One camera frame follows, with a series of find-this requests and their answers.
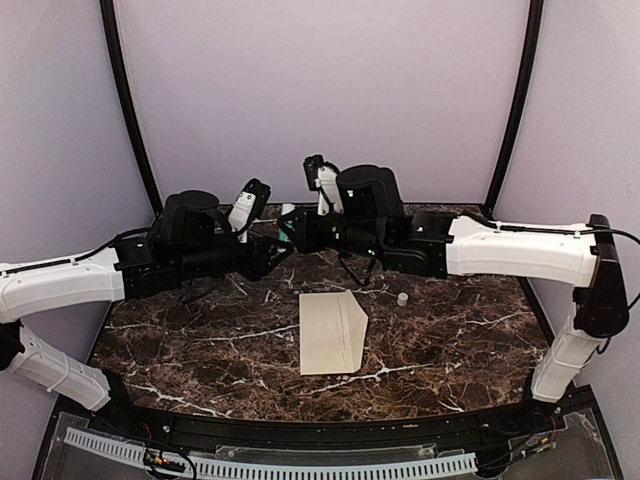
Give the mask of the cream paper envelope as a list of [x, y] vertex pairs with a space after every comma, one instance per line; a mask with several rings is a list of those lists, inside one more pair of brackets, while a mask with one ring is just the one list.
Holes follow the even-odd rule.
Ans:
[[351, 374], [362, 366], [368, 316], [350, 291], [299, 295], [303, 376]]

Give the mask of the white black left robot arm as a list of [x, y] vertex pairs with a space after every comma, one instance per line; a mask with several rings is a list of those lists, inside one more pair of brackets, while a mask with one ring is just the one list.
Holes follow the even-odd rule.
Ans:
[[118, 375], [90, 367], [47, 344], [23, 318], [58, 308], [142, 299], [201, 278], [267, 276], [293, 251], [288, 242], [249, 230], [270, 195], [249, 181], [232, 207], [187, 190], [170, 195], [152, 225], [123, 232], [79, 255], [1, 267], [1, 368], [97, 412], [120, 436], [141, 427]]

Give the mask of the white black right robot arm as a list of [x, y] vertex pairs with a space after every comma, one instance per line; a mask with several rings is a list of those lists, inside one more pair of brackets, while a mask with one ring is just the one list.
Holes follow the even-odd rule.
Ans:
[[315, 207], [296, 207], [279, 228], [302, 254], [326, 249], [369, 258], [385, 270], [429, 278], [476, 274], [537, 278], [572, 286], [573, 307], [536, 366], [530, 395], [510, 413], [521, 434], [549, 416], [593, 354], [629, 323], [612, 229], [603, 215], [561, 226], [503, 223], [471, 213], [404, 210], [394, 172], [357, 165], [343, 171], [321, 156], [303, 163]]

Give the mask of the green white glue stick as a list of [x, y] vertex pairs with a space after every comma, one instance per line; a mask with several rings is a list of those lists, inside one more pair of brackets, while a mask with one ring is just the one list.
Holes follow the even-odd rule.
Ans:
[[295, 249], [295, 246], [287, 232], [293, 230], [294, 225], [291, 220], [283, 220], [283, 217], [293, 212], [295, 208], [296, 206], [293, 203], [283, 203], [281, 205], [281, 212], [277, 221], [279, 240], [290, 244], [292, 249]]

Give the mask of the white glue stick cap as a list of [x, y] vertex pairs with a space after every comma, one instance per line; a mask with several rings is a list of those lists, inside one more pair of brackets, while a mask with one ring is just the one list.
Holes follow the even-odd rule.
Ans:
[[396, 301], [399, 306], [405, 306], [408, 302], [408, 299], [409, 299], [408, 294], [402, 292], [397, 295]]

